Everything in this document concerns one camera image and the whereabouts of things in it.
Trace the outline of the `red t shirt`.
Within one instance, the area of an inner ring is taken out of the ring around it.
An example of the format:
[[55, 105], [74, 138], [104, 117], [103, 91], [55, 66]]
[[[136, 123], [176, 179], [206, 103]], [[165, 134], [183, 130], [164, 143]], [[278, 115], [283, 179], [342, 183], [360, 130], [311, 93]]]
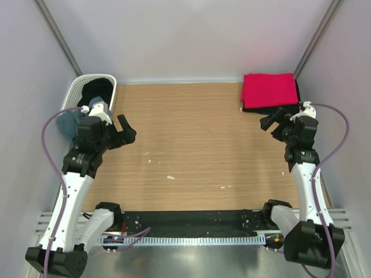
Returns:
[[298, 104], [294, 73], [244, 75], [241, 101], [247, 110]]

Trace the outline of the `aluminium frame rail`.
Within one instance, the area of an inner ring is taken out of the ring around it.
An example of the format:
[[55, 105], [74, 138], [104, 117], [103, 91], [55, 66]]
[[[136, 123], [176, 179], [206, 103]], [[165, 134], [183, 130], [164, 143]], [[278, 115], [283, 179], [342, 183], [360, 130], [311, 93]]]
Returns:
[[[80, 216], [78, 218], [77, 222], [77, 230], [80, 229], [87, 221], [88, 219], [92, 216], [93, 212], [82, 212], [80, 213]], [[42, 213], [39, 221], [37, 228], [35, 230], [35, 235], [42, 236], [45, 231], [47, 230], [50, 220], [52, 217], [52, 213]]]

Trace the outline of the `folded black t shirt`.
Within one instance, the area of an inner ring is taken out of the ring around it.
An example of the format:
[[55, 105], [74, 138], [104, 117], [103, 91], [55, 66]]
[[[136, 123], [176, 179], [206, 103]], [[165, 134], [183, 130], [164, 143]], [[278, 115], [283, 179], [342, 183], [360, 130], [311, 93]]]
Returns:
[[270, 115], [282, 107], [290, 114], [295, 114], [299, 111], [300, 100], [299, 86], [295, 80], [244, 81], [242, 85], [243, 112]]

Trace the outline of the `white plastic basket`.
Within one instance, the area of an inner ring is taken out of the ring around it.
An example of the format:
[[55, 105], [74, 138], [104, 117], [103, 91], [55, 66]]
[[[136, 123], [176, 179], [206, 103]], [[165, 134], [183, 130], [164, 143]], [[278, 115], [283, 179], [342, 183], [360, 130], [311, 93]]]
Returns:
[[117, 90], [117, 80], [109, 74], [81, 75], [73, 80], [64, 101], [63, 109], [87, 106], [104, 101], [107, 114], [112, 117]]

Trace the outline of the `black t shirt in basket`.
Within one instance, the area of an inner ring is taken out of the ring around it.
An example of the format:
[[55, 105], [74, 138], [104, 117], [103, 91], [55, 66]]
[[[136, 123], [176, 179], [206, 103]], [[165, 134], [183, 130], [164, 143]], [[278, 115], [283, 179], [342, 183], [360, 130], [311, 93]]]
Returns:
[[104, 101], [109, 106], [113, 89], [113, 84], [107, 78], [94, 79], [83, 86], [82, 98], [79, 100], [78, 106], [92, 107], [93, 104], [100, 101]]

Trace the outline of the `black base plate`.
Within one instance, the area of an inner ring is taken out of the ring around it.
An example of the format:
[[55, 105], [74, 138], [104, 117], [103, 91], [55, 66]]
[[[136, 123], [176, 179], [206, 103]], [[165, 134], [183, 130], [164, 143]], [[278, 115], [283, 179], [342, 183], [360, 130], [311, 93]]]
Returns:
[[148, 237], [254, 237], [277, 226], [261, 210], [126, 211], [122, 213], [131, 235], [150, 228]]

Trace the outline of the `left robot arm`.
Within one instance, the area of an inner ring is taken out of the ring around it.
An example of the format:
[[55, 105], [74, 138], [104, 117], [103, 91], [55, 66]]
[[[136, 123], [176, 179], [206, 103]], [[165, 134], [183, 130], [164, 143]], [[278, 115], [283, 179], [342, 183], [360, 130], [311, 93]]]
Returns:
[[82, 205], [107, 150], [132, 144], [136, 131], [124, 115], [118, 115], [122, 131], [101, 116], [87, 116], [78, 126], [77, 147], [63, 159], [62, 178], [54, 212], [36, 247], [29, 247], [26, 261], [39, 273], [61, 277], [81, 277], [88, 254], [108, 229], [118, 231], [123, 224], [116, 203], [101, 202], [88, 221], [77, 227]]

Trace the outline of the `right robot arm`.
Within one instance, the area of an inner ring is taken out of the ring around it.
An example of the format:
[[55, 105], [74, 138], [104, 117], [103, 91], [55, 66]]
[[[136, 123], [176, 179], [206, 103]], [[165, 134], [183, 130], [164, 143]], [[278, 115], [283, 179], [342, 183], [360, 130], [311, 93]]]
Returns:
[[278, 126], [272, 137], [286, 145], [285, 161], [297, 186], [300, 208], [296, 216], [288, 203], [269, 200], [261, 222], [268, 229], [279, 228], [287, 261], [333, 272], [345, 235], [335, 227], [322, 191], [321, 166], [327, 160], [320, 159], [313, 148], [319, 125], [315, 105], [309, 101], [300, 103], [294, 115], [280, 107], [260, 119], [264, 131], [273, 123]]

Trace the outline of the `grey blue t shirt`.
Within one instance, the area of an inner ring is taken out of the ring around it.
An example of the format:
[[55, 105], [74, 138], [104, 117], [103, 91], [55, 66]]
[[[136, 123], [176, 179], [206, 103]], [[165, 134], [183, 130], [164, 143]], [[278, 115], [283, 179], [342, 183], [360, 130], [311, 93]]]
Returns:
[[87, 117], [80, 109], [64, 112], [56, 119], [57, 127], [71, 145], [77, 145], [78, 125]]

